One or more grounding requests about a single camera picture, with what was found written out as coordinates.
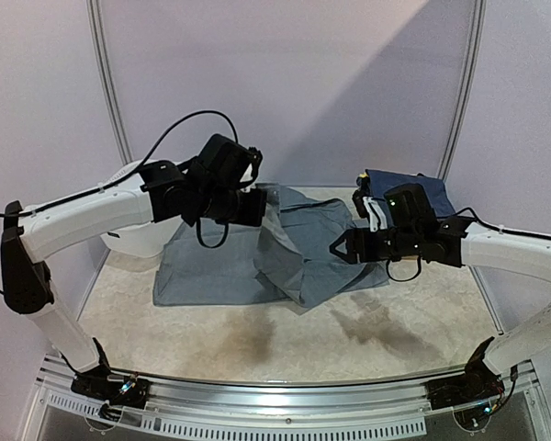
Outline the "navy blue tank top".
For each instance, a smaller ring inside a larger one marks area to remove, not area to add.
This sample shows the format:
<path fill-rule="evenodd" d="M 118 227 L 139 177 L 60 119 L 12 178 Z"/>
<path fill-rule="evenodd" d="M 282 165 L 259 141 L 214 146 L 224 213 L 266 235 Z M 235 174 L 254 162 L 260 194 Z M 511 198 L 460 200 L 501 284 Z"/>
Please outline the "navy blue tank top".
<path fill-rule="evenodd" d="M 386 194 L 389 194 L 389 200 L 394 201 L 399 208 L 405 197 L 412 206 L 432 209 L 436 218 L 455 214 L 455 209 L 447 196 L 445 184 L 438 178 L 366 169 L 356 178 L 356 185 L 367 197 L 377 202 L 390 221 L 393 220 L 391 215 L 394 209 L 388 203 Z"/>

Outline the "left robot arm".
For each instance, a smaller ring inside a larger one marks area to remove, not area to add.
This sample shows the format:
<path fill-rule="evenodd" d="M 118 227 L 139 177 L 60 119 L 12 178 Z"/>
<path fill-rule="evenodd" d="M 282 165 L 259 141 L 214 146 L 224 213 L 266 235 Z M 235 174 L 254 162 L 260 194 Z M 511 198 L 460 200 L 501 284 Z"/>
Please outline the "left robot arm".
<path fill-rule="evenodd" d="M 50 258 L 98 239 L 112 250 L 142 259 L 159 255 L 181 222 L 203 218 L 257 227 L 265 194 L 252 187 L 259 153 L 181 164 L 131 163 L 115 180 L 50 203 L 24 207 L 15 200 L 0 212 L 2 287 L 7 307 L 34 322 L 84 385 L 99 399 L 118 391 L 101 345 L 88 336 L 59 299 Z"/>

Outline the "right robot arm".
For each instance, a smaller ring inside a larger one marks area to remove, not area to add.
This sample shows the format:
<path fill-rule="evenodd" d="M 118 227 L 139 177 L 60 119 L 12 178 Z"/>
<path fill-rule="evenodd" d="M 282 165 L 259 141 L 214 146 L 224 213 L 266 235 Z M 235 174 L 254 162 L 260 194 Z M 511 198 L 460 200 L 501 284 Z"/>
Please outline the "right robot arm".
<path fill-rule="evenodd" d="M 551 235 L 488 224 L 471 208 L 440 218 L 418 185 L 397 187 L 384 198 L 389 225 L 344 231 L 330 245 L 333 255 L 351 265 L 390 265 L 414 257 L 419 264 L 486 267 L 551 285 Z M 474 401 L 494 379 L 550 347 L 551 302 L 506 334 L 481 343 L 457 379 L 456 392 Z"/>

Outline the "grey denim cloth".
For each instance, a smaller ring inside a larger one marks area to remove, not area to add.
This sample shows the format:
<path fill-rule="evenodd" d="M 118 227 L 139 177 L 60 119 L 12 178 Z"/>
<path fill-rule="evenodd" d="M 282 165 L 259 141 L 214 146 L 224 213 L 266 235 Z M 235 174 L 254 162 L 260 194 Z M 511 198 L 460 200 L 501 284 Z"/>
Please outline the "grey denim cloth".
<path fill-rule="evenodd" d="M 348 188 L 265 185 L 259 228 L 227 231 L 203 220 L 202 234 L 181 225 L 163 250 L 152 303 L 156 307 L 251 305 L 291 301 L 315 308 L 348 291 L 388 283 L 379 263 L 349 265 L 329 251 L 339 236 L 366 224 Z"/>

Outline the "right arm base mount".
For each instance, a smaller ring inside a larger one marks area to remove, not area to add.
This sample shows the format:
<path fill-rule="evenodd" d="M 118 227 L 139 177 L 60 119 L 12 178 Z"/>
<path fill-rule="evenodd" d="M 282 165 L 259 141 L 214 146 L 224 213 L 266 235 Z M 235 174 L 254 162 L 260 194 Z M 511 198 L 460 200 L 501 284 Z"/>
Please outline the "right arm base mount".
<path fill-rule="evenodd" d="M 503 376 L 493 373 L 485 364 L 487 349 L 494 340 L 490 337 L 475 349 L 461 374 L 424 383 L 431 408 L 453 407 L 455 423 L 470 434 L 485 430 L 491 417 L 509 402 L 515 392 L 518 366 L 511 367 L 512 384 L 506 389 Z"/>

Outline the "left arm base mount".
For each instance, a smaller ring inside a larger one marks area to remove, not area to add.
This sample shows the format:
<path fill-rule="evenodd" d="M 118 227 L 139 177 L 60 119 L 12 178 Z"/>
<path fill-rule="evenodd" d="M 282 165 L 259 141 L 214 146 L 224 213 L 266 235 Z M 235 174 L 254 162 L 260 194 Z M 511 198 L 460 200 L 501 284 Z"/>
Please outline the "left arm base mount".
<path fill-rule="evenodd" d="M 117 423 L 125 407 L 141 410 L 145 408 L 152 383 L 136 372 L 114 373 L 102 345 L 95 338 L 93 341 L 98 353 L 96 367 L 86 372 L 79 372 L 66 358 L 64 359 L 74 373 L 71 391 L 87 398 L 100 400 L 102 405 L 98 410 L 98 417 Z"/>

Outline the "white plastic wash basin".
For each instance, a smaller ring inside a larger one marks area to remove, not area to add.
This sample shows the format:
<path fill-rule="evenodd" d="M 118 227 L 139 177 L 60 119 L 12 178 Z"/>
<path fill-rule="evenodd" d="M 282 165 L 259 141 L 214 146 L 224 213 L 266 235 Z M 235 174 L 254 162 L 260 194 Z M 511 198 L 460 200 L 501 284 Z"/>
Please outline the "white plastic wash basin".
<path fill-rule="evenodd" d="M 137 167 L 140 161 L 136 160 L 124 165 L 105 184 L 98 185 L 103 187 L 104 185 L 118 181 Z M 132 177 L 123 181 L 123 183 L 104 191 L 110 192 L 117 188 L 123 190 L 137 188 L 137 177 L 140 177 L 139 173 L 135 173 Z M 182 223 L 181 217 L 172 217 L 171 219 L 159 222 L 150 221 L 148 223 L 130 225 L 106 232 L 100 237 L 111 251 L 139 258 L 152 258 L 163 251 L 165 245 L 169 243 Z"/>

